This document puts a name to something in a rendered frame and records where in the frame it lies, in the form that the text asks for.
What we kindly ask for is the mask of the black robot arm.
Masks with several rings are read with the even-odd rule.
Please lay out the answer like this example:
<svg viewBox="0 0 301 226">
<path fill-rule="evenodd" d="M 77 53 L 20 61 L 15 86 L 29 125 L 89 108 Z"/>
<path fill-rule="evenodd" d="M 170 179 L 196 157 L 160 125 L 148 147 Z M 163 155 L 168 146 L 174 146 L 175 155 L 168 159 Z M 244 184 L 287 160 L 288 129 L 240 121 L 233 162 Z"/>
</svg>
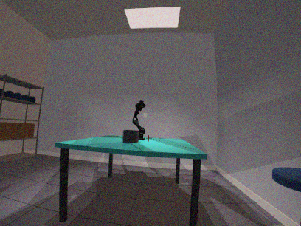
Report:
<svg viewBox="0 0 301 226">
<path fill-rule="evenodd" d="M 139 103 L 137 103 L 135 105 L 136 107 L 136 110 L 141 106 L 141 104 L 143 103 L 144 101 L 140 101 Z M 136 118 L 136 120 L 134 120 L 134 118 Z M 136 125 L 136 127 L 139 129 L 139 138 L 142 138 L 143 139 L 143 134 L 145 133 L 145 129 L 143 127 L 140 126 L 140 124 L 138 124 L 138 119 L 137 119 L 137 114 L 134 113 L 134 118 L 133 118 L 133 124 Z M 140 134 L 142 133 L 142 134 Z"/>
</svg>

